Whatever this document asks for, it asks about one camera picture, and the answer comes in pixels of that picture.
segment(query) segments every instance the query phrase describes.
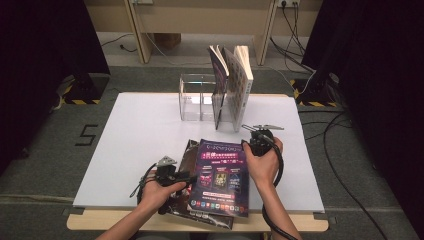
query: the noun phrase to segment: wall socket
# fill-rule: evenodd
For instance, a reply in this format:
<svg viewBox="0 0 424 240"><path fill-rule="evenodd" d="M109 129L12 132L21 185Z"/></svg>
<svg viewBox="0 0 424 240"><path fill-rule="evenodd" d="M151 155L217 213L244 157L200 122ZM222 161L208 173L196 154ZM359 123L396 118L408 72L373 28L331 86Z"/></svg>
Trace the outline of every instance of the wall socket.
<svg viewBox="0 0 424 240"><path fill-rule="evenodd" d="M277 7L282 7L282 2L284 0L278 0L278 5ZM285 0L286 1L286 8L293 8L294 7L294 3L297 3L297 6L299 7L300 5L300 0Z"/></svg>

